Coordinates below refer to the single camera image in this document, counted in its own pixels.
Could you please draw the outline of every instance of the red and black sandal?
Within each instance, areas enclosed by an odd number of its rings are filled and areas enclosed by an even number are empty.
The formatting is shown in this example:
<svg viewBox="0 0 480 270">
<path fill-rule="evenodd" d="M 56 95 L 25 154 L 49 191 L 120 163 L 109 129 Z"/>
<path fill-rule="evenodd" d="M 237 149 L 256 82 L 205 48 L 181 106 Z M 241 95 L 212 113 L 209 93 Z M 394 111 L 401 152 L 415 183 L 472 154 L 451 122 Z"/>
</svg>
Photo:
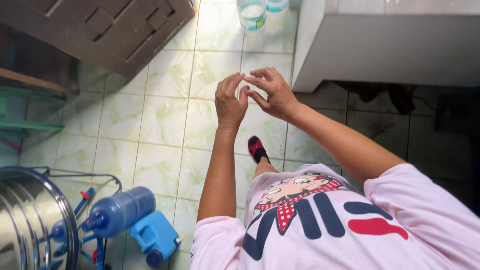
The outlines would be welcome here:
<svg viewBox="0 0 480 270">
<path fill-rule="evenodd" d="M 267 152 L 265 151 L 265 148 L 262 145 L 262 142 L 257 136 L 253 136 L 250 139 L 248 139 L 248 151 L 250 152 L 250 154 L 252 155 L 256 163 L 259 163 L 262 157 L 266 157 L 268 160 L 268 163 L 270 163 L 270 159 L 268 158 Z"/>
</svg>

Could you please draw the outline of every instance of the stainless steel pot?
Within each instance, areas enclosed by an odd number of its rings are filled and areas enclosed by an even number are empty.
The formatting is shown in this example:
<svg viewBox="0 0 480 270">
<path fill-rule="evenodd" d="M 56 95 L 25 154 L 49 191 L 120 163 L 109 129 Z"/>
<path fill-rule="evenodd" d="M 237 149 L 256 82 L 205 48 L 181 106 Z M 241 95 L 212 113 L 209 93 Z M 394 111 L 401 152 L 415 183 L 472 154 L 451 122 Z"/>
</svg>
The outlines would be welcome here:
<svg viewBox="0 0 480 270">
<path fill-rule="evenodd" d="M 74 270 L 75 215 L 61 191 L 24 167 L 0 169 L 0 270 Z"/>
</svg>

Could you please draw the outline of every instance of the tiled floor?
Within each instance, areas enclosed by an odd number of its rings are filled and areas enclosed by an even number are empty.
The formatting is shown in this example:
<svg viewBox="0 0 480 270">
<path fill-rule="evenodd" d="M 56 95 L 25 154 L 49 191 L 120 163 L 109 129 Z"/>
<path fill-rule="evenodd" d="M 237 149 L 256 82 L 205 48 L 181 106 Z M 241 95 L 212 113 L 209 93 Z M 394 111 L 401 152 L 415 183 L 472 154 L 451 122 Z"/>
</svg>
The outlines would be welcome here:
<svg viewBox="0 0 480 270">
<path fill-rule="evenodd" d="M 30 104 L 29 119 L 66 127 L 60 133 L 32 132 L 20 159 L 23 166 L 111 173 L 121 179 L 125 190 L 148 187 L 156 195 L 157 209 L 183 240 L 180 251 L 162 266 L 170 270 L 185 270 L 190 264 L 198 201 L 217 125 L 217 83 L 234 72 L 265 66 L 275 67 L 290 83 L 298 17 L 296 11 L 270 16 L 264 37 L 252 39 L 243 36 L 234 0 L 197 1 L 195 8 L 197 16 L 129 83 L 83 64 L 79 97 L 66 104 Z M 435 91 L 419 89 L 417 95 L 435 104 Z M 469 178 L 467 138 L 434 133 L 432 112 L 423 104 L 417 104 L 412 116 L 400 116 L 385 97 L 364 104 L 328 84 L 315 95 L 298 98 L 408 159 L 443 185 L 450 183 L 448 179 L 466 182 Z M 235 144 L 237 216 L 242 221 L 255 170 L 246 146 L 251 135 L 262 139 L 279 171 L 323 162 L 342 172 L 302 131 L 250 103 Z M 80 200 L 80 191 L 94 187 L 97 193 L 88 208 L 116 190 L 102 177 L 55 179 L 55 183 L 72 205 Z M 87 210 L 79 220 L 86 218 Z M 88 243 L 84 248 L 91 253 L 95 247 Z M 115 270 L 149 269 L 139 246 L 126 233 L 108 241 L 106 261 Z M 83 259 L 79 269 L 93 269 L 93 265 Z"/>
</svg>

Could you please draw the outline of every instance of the pink t-shirt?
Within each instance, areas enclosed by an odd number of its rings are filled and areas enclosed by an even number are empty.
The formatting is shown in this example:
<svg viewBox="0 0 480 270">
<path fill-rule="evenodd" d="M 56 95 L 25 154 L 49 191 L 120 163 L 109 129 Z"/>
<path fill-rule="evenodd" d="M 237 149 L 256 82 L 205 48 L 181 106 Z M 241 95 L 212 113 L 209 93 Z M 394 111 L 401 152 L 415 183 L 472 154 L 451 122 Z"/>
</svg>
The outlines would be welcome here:
<svg viewBox="0 0 480 270">
<path fill-rule="evenodd" d="M 247 228 L 197 223 L 191 270 L 480 269 L 479 218 L 414 166 L 364 191 L 322 164 L 264 173 L 247 194 Z"/>
</svg>

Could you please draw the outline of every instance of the person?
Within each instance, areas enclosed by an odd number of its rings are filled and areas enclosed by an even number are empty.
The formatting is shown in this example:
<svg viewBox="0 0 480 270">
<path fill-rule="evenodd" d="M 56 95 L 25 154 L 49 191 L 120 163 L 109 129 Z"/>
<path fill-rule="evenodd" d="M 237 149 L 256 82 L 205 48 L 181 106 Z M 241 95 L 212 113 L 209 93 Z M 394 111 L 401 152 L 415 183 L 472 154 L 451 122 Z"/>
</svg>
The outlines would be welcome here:
<svg viewBox="0 0 480 270">
<path fill-rule="evenodd" d="M 300 104 L 274 68 L 218 84 L 218 128 L 193 236 L 191 270 L 480 269 L 480 220 L 413 165 Z M 265 100 L 244 80 L 268 94 Z M 301 129 L 359 184 L 322 164 L 279 172 L 261 140 L 245 219 L 236 219 L 234 143 L 248 107 Z"/>
</svg>

